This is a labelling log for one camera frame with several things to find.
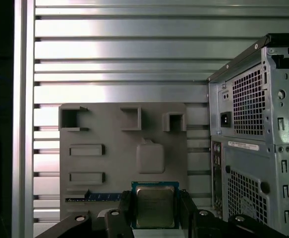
metal panel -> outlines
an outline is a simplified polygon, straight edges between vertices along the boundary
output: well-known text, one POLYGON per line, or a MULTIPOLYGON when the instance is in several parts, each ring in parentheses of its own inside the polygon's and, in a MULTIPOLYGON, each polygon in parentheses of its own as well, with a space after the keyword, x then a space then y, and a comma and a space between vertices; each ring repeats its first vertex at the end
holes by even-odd
POLYGON ((34 87, 34 103, 188 102, 205 103, 207 86, 53 85, 34 87))
POLYGON ((260 0, 227 0, 227 1, 217 1, 217 0, 164 0, 156 2, 155 0, 146 0, 145 2, 141 0, 36 0, 36 6, 146 6, 146 5, 160 5, 160 6, 289 6, 289 1, 286 0, 274 0, 273 2, 262 2, 260 0))
POLYGON ((75 62, 66 63, 46 62, 35 64, 36 73, 73 73, 73 72, 215 72, 222 67, 226 60, 210 62, 192 62, 189 60, 181 61, 142 61, 124 60, 123 62, 75 62))
POLYGON ((106 82, 106 81, 153 81, 153 82, 195 82, 203 81, 210 73, 44 73, 35 74, 34 80, 36 82, 106 82))
POLYGON ((252 43, 253 40, 136 40, 132 44, 122 40, 41 41, 35 43, 35 59, 232 59, 252 43))
POLYGON ((34 200, 34 208, 59 207, 59 200, 34 200))
MULTIPOLYGON (((208 90, 202 84, 208 75, 253 43, 256 37, 267 32, 289 32, 289 1, 36 0, 35 23, 33 1, 22 3, 21 11, 21 1, 16 1, 15 12, 14 74, 16 79, 21 78, 22 84, 15 80, 13 183, 18 186, 16 171, 24 170, 25 158, 32 158, 30 153, 25 157, 24 150, 26 140, 27 151, 31 151, 34 126, 33 147, 37 150, 34 159, 28 159, 28 164, 33 163, 28 169, 33 167, 33 171, 27 170, 27 175, 35 172, 35 176, 39 176, 34 177, 33 189, 38 195, 36 199, 43 200, 35 200, 35 211, 30 204, 16 211, 21 207, 22 198, 18 197, 21 191, 14 186, 13 217, 16 219, 13 221, 18 225, 15 223, 13 227, 17 227, 16 230, 24 227, 22 214, 28 216, 33 212, 36 217, 40 216, 34 224, 34 236, 55 224, 48 220, 53 211, 40 209, 58 209, 57 202, 47 199, 55 200, 55 195, 59 195, 59 178, 52 176, 59 170, 57 107, 62 103, 187 103, 187 137, 192 146, 188 154, 190 189, 198 206, 209 207, 210 178, 205 175, 209 171, 208 90), (28 46, 34 42, 33 35, 37 37, 35 54, 25 49, 23 42, 27 33, 28 46), (33 105, 33 77, 34 120, 33 125, 26 125, 28 133, 25 133, 22 126, 25 102, 32 113, 29 105, 33 105), (28 100, 24 98, 25 88, 21 88, 26 78, 30 80, 26 84, 28 100)), ((23 182, 26 182, 25 194, 32 199, 31 179, 23 182)), ((159 232, 137 235, 178 235, 159 232)), ((13 238, 24 236, 22 232, 15 234, 13 238)))
POLYGON ((34 195, 59 195, 59 177, 34 177, 34 195))
POLYGON ((237 5, 228 5, 225 8, 219 6, 155 6, 155 7, 137 7, 131 8, 129 6, 113 8, 37 8, 36 14, 39 16, 77 16, 77 15, 91 15, 91 16, 250 16, 250 17, 289 17, 289 8, 283 8, 281 6, 274 8, 265 8, 259 5, 248 8, 241 6, 240 3, 237 5))
POLYGON ((211 177, 209 175, 188 176, 189 193, 211 193, 211 177))
POLYGON ((37 20, 36 37, 247 37, 289 32, 289 19, 108 19, 37 20))
POLYGON ((34 155, 33 171, 59 173, 59 154, 34 155))
POLYGON ((210 171, 210 153, 189 153, 189 171, 210 171))

screw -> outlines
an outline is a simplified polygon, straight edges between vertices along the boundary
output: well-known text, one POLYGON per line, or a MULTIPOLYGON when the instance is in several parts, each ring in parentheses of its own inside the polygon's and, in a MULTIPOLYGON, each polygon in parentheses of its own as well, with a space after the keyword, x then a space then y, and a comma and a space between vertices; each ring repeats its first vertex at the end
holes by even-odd
POLYGON ((269 48, 269 53, 270 54, 273 54, 275 52, 275 49, 274 48, 269 48))
POLYGON ((85 218, 84 217, 76 217, 75 218, 76 219, 76 221, 78 221, 78 222, 82 222, 83 220, 85 220, 85 218))
POLYGON ((199 214, 202 215, 202 216, 207 216, 208 212, 207 211, 200 211, 199 214))
POLYGON ((241 216, 236 216, 235 219, 239 222, 244 222, 244 218, 241 216))

horizontal metal slat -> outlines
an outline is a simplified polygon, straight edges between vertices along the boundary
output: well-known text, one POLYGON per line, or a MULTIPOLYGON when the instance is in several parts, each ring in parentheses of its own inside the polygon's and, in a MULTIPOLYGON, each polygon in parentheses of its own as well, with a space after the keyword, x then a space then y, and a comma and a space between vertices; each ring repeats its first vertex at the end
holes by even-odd
POLYGON ((189 193, 211 193, 211 176, 209 175, 193 175, 188 176, 188 192, 189 193))
POLYGON ((41 41, 35 59, 233 59, 255 40, 41 41))
POLYGON ((209 130, 187 130, 187 139, 192 138, 210 138, 210 131, 209 130))
MULTIPOLYGON (((193 198, 196 206, 211 206, 212 198, 193 198)), ((35 209, 59 208, 59 200, 34 200, 33 207, 35 209)))
POLYGON ((34 109, 33 117, 34 126, 58 126, 58 107, 34 109))
POLYGON ((35 72, 214 72, 221 68, 223 62, 191 62, 191 61, 167 61, 167 62, 93 62, 93 63, 37 63, 35 72))
POLYGON ((282 21, 246 18, 53 19, 36 20, 35 24, 36 37, 245 37, 255 39, 267 32, 289 33, 289 20, 286 19, 282 21))
POLYGON ((35 82, 91 82, 91 81, 204 81, 206 84, 207 77, 212 73, 36 73, 35 82))
POLYGON ((211 170, 210 153, 189 153, 187 159, 189 171, 211 170))
POLYGON ((59 209, 34 209, 33 217, 59 221, 59 209))
POLYGON ((35 154, 33 171, 38 173, 59 172, 59 154, 35 154))
POLYGON ((34 195, 59 195, 58 177, 34 177, 33 178, 34 195))
POLYGON ((35 140, 52 140, 52 139, 59 139, 59 131, 35 131, 34 132, 34 139, 35 140))
POLYGON ((165 0, 158 1, 155 0, 36 0, 35 5, 39 7, 43 6, 289 6, 289 1, 284 0, 274 0, 273 2, 267 3, 261 0, 165 0))
MULTIPOLYGON (((189 171, 209 171, 210 153, 188 153, 189 171)), ((34 172, 37 173, 58 173, 59 154, 35 154, 34 172)))
POLYGON ((206 85, 53 85, 34 87, 35 104, 104 102, 206 103, 206 85))
POLYGON ((34 200, 33 207, 34 208, 59 208, 60 201, 59 200, 34 200))
MULTIPOLYGON (((188 176, 188 182, 190 193, 211 193, 211 177, 208 175, 188 176)), ((34 195, 58 194, 58 177, 34 177, 34 195)))
POLYGON ((50 140, 50 141, 34 141, 33 149, 35 150, 44 150, 44 149, 59 149, 59 141, 50 140))
MULTIPOLYGON (((209 125, 209 116, 207 107, 192 107, 186 108, 187 124, 189 125, 209 125)), ((34 109, 34 126, 58 126, 58 107, 44 107, 34 109)), ((187 137, 199 133, 200 137, 206 136, 206 131, 188 131, 187 137)), ((35 131, 34 138, 37 139, 57 139, 59 138, 58 131, 35 131)))
MULTIPOLYGON (((59 141, 34 141, 35 150, 44 150, 44 149, 59 149, 59 141)), ((188 139, 187 140, 188 148, 209 148, 210 140, 209 139, 188 139)))
POLYGON ((257 16, 257 17, 289 17, 289 8, 281 7, 238 7, 220 6, 156 6, 156 7, 104 7, 104 8, 37 8, 39 16, 257 16))
POLYGON ((189 115, 187 124, 209 125, 209 109, 207 106, 188 106, 186 112, 189 115))
POLYGON ((188 148, 209 148, 210 139, 188 139, 187 147, 188 148))

rectangular slot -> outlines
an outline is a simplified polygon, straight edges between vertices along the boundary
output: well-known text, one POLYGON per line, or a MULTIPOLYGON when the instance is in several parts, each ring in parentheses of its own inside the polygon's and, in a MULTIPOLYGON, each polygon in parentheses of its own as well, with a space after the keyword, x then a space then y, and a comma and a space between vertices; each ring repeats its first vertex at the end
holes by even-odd
POLYGON ((78 117, 80 112, 87 111, 86 108, 59 108, 59 130, 86 131, 88 128, 80 127, 78 117))
POLYGON ((186 131, 185 114, 180 112, 163 114, 163 131, 186 131))
POLYGON ((170 115, 170 131, 182 131, 183 115, 170 115))
POLYGON ((268 77, 267 77, 267 73, 264 72, 264 84, 268 83, 268 77))
POLYGON ((70 173, 69 181, 73 184, 102 184, 105 173, 70 173))
POLYGON ((283 185, 283 198, 289 198, 289 186, 283 185))
POLYGON ((286 160, 281 161, 282 165, 282 173, 287 173, 288 172, 288 162, 286 160))
POLYGON ((284 211, 284 222, 289 223, 289 210, 284 211))
POLYGON ((122 107, 121 130, 141 130, 141 107, 122 107))
POLYGON ((101 156, 103 154, 103 145, 77 145, 69 149, 71 156, 101 156))
POLYGON ((284 130, 284 118, 278 118, 278 129, 279 130, 284 130))

metal frame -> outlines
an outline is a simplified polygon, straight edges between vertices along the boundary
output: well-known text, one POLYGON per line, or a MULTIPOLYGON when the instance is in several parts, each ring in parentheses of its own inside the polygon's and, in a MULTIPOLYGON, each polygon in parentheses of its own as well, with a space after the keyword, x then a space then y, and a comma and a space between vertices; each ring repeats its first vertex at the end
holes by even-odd
MULTIPOLYGON (((289 68, 278 68, 278 63, 274 59, 276 56, 282 56, 285 59, 289 58, 289 38, 286 38, 286 34, 281 34, 277 35, 275 41, 272 41, 273 36, 272 38, 264 39, 268 39, 269 42, 262 44, 262 40, 259 40, 209 78, 211 79, 209 83, 211 137, 212 141, 221 142, 223 148, 229 147, 228 141, 259 146, 260 150, 248 150, 248 152, 262 157, 262 163, 265 163, 265 168, 269 174, 267 178, 273 184, 271 185, 269 200, 271 209, 274 210, 270 211, 271 220, 268 225, 289 235, 289 221, 286 222, 287 215, 289 215, 289 196, 286 197, 284 195, 285 187, 289 194, 289 68), (233 120, 231 128, 221 128, 221 113, 226 111, 233 112, 231 99, 230 102, 225 102, 221 93, 226 93, 229 90, 230 94, 232 94, 232 83, 234 80, 238 80, 248 75, 249 72, 258 69, 262 75, 261 90, 265 92, 265 110, 262 114, 263 135, 235 134, 233 120), (268 157, 269 162, 264 161, 264 157, 268 157)), ((248 153, 247 150, 242 148, 235 148, 235 150, 243 150, 245 156, 248 153)), ((232 164, 238 164, 239 160, 237 157, 228 158, 232 164)), ((223 218, 226 220, 228 219, 228 185, 225 166, 225 149, 223 149, 223 218)), ((254 174, 260 170, 256 169, 255 165, 251 169, 254 174)), ((245 173, 249 174, 249 168, 245 167, 244 170, 245 173)), ((260 181, 260 176, 263 176, 263 174, 261 169, 261 175, 257 175, 255 179, 260 181)))
POLYGON ((260 50, 260 54, 251 55, 250 59, 246 59, 247 63, 245 65, 239 64, 236 66, 236 70, 227 71, 225 75, 219 76, 214 81, 209 84, 210 92, 210 118, 211 118, 211 135, 232 136, 236 138, 244 139, 255 139, 255 140, 265 140, 269 144, 283 145, 289 144, 289 69, 278 69, 276 68, 276 63, 272 59, 270 51, 274 52, 272 55, 276 55, 275 52, 287 52, 284 48, 268 48, 263 47, 260 50), (264 84, 264 78, 262 76, 262 90, 266 92, 266 109, 263 113, 264 120, 264 134, 261 136, 257 135, 246 135, 246 134, 236 134, 232 128, 221 128, 220 127, 220 113, 224 112, 226 109, 219 108, 219 101, 221 100, 218 94, 223 91, 222 85, 225 89, 230 89, 232 91, 232 80, 241 77, 246 70, 254 68, 255 65, 261 65, 262 75, 266 75, 267 83, 264 84), (278 93, 280 90, 286 92, 286 97, 280 99, 278 93), (283 130, 280 130, 280 120, 282 119, 283 130))
POLYGON ((273 144, 268 144, 265 141, 255 141, 255 140, 246 140, 240 138, 231 138, 225 136, 212 136, 212 142, 219 142, 222 144, 222 182, 223 182, 223 220, 227 221, 228 216, 228 177, 229 174, 226 175, 226 166, 231 166, 231 169, 234 167, 234 163, 231 162, 231 158, 229 158, 230 162, 227 162, 227 158, 225 155, 226 148, 231 148, 235 151, 240 151, 246 153, 251 153, 253 156, 258 155, 259 159, 256 161, 257 163, 261 160, 263 164, 268 164, 271 168, 270 171, 267 171, 266 177, 268 180, 262 180, 262 172, 261 176, 254 177, 253 174, 248 175, 249 178, 253 180, 257 180, 259 182, 268 182, 270 184, 271 192, 265 195, 259 187, 259 194, 267 199, 267 204, 270 204, 270 209, 268 210, 268 225, 273 229, 286 234, 289 236, 289 223, 284 222, 285 212, 289 211, 289 197, 283 197, 283 189, 284 185, 287 185, 288 193, 289 193, 289 145, 278 146, 275 148, 273 144), (259 150, 248 150, 237 147, 229 146, 229 141, 239 142, 239 143, 248 143, 254 144, 258 146, 259 150), (282 170, 282 161, 287 162, 287 172, 283 173, 282 170))
POLYGON ((12 238, 33 236, 34 0, 15 1, 12 238))

